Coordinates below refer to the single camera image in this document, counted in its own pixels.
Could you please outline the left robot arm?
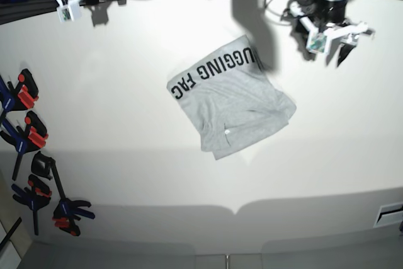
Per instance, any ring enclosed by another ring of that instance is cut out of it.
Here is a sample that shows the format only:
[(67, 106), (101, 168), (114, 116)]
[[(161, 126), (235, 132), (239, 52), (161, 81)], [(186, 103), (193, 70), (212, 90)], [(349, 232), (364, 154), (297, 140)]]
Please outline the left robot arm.
[(358, 46), (362, 35), (374, 35), (368, 23), (353, 22), (346, 16), (350, 1), (290, 0), (283, 16), (290, 19), (292, 33), (306, 60), (323, 55), (329, 63), (337, 55), (339, 67)]

